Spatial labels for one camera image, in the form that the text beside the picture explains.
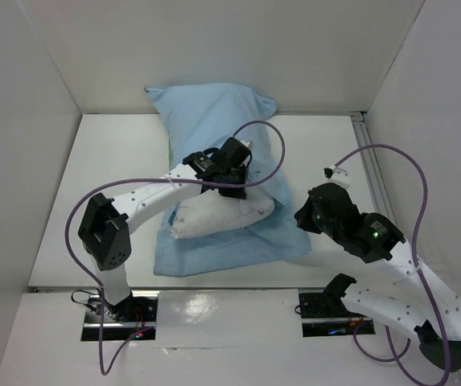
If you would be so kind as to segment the white pillow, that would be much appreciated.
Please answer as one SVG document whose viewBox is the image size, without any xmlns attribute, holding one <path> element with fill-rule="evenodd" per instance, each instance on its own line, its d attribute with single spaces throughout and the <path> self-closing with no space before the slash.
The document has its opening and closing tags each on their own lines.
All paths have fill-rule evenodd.
<svg viewBox="0 0 461 386">
<path fill-rule="evenodd" d="M 246 228 L 274 211 L 274 199 L 260 187 L 246 190 L 245 199 L 206 191 L 179 204 L 171 221 L 170 236 L 188 239 Z"/>
</svg>

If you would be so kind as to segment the blue green pillowcase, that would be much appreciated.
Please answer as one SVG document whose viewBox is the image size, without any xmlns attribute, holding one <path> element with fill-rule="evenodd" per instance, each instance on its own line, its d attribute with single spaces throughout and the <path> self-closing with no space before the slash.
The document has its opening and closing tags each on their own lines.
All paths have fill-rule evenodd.
<svg viewBox="0 0 461 386">
<path fill-rule="evenodd" d="M 272 131 L 262 124 L 276 113 L 274 100 L 230 83 L 147 88 L 146 94 L 169 133 L 173 165 L 196 151 L 220 147 L 236 134 L 253 142 L 249 180 L 263 179 L 277 166 L 270 149 Z M 284 174 L 277 171 L 257 187 L 274 199 L 274 211 L 246 228 L 173 239 L 169 231 L 178 205 L 165 211 L 157 233 L 154 274 L 186 277 L 308 254 L 311 241 L 296 225 Z"/>
</svg>

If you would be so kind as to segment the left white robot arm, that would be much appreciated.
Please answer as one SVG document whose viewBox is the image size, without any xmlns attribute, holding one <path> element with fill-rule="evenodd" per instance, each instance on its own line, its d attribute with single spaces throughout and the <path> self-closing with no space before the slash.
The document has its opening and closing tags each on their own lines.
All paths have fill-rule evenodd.
<svg viewBox="0 0 461 386">
<path fill-rule="evenodd" d="M 121 321 L 138 308 L 126 280 L 125 262 L 131 254 L 130 236 L 147 220 L 185 199 L 209 189 L 202 182 L 219 183 L 220 195 L 243 199 L 249 164 L 253 159 L 250 140 L 228 138 L 220 148 L 189 154 L 161 183 L 145 183 L 128 193 L 107 198 L 97 193 L 88 201 L 78 236 L 92 257 L 97 276 L 105 288 L 102 310 Z"/>
</svg>

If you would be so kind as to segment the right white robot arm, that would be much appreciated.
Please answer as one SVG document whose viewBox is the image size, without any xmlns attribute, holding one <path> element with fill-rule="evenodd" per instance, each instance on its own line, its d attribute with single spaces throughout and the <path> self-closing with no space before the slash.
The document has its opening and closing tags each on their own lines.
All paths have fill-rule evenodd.
<svg viewBox="0 0 461 386">
<path fill-rule="evenodd" d="M 409 241 L 394 223 L 376 212 L 360 212 L 347 190 L 335 183 L 309 190 L 294 218 L 302 230 L 325 234 L 360 258 L 406 297 L 398 301 L 340 273 L 323 291 L 327 312 L 341 315 L 347 310 L 376 319 L 418 343 L 434 366 L 461 369 L 461 297 L 413 257 Z"/>
</svg>

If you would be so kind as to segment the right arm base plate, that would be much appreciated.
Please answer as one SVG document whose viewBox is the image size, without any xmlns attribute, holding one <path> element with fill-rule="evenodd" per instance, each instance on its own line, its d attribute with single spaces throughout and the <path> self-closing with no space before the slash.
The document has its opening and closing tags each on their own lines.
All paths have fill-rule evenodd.
<svg viewBox="0 0 461 386">
<path fill-rule="evenodd" d="M 333 306 L 321 289 L 302 289 L 298 292 L 298 305 L 294 312 L 301 318 L 304 338 L 374 335 L 372 319 L 354 314 L 343 306 Z"/>
</svg>

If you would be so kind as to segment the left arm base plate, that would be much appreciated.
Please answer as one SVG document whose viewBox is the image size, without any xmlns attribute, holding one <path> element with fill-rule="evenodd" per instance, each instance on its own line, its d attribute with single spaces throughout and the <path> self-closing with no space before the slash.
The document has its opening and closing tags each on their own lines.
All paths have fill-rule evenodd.
<svg viewBox="0 0 461 386">
<path fill-rule="evenodd" d="M 71 300 L 84 307 L 84 321 L 80 340 L 95 342 L 98 340 L 101 321 L 101 300 L 99 294 L 90 290 L 74 291 Z M 158 312 L 158 292 L 133 292 L 129 306 L 124 306 L 116 313 L 109 306 L 105 307 L 103 323 L 103 340 L 107 342 L 125 341 L 135 334 L 135 341 L 155 340 Z"/>
</svg>

